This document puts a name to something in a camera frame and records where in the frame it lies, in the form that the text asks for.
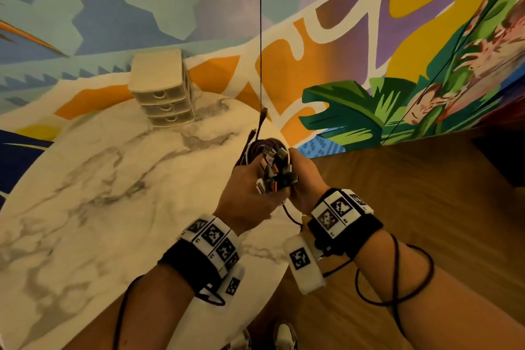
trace round table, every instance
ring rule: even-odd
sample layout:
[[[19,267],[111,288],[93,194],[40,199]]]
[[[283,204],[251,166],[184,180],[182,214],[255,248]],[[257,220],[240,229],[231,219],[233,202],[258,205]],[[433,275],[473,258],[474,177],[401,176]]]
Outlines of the round table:
[[[24,174],[0,212],[5,348],[62,348],[214,211],[259,115],[213,93],[197,94],[195,109],[191,124],[153,128],[135,100],[115,105],[72,122]],[[260,137],[284,141],[270,121]],[[168,348],[220,349],[246,327],[279,285],[282,243],[297,232],[278,208],[243,234],[245,276],[229,307],[194,299]]]

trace drawer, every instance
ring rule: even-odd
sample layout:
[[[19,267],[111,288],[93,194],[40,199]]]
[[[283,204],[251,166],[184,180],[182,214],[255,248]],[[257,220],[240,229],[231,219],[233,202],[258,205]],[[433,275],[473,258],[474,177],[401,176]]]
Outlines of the drawer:
[[[143,105],[141,106],[148,116],[171,116],[182,114],[189,111],[191,108],[190,100],[185,98],[182,101],[177,101],[171,104],[162,105]]]
[[[186,98],[186,86],[181,85],[166,90],[149,93],[133,93],[133,96],[141,105],[171,104]]]
[[[148,116],[151,124],[155,127],[168,127],[168,126],[178,126],[184,125],[195,120],[193,111],[189,110],[188,112],[172,115],[172,116]]]

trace sneaker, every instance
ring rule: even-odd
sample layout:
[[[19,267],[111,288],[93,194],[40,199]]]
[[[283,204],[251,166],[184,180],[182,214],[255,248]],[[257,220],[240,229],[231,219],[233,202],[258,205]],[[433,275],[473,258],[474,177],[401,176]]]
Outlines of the sneaker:
[[[299,344],[292,324],[289,322],[275,324],[273,343],[276,350],[297,350]]]
[[[252,338],[247,329],[243,330],[228,345],[228,350],[252,350]]]

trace hand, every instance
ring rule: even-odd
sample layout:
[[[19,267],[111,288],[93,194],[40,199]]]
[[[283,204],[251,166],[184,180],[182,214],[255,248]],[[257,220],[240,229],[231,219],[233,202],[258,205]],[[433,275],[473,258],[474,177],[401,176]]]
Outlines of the hand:
[[[277,192],[259,194],[255,183],[259,163],[263,156],[259,155],[248,166],[236,166],[220,196],[219,205],[213,213],[224,221],[237,235],[257,227],[259,223],[270,218],[275,208],[290,196],[290,189],[283,188]]]
[[[290,201],[303,214],[311,214],[317,201],[330,187],[311,159],[303,156],[296,148],[289,148],[288,153],[292,172],[299,176],[299,181],[291,188]]]

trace drawer handle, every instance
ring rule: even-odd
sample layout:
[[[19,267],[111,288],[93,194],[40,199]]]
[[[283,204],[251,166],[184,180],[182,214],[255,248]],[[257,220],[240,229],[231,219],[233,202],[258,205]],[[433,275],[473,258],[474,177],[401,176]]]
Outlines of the drawer handle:
[[[154,92],[153,96],[158,99],[166,98],[166,92]]]

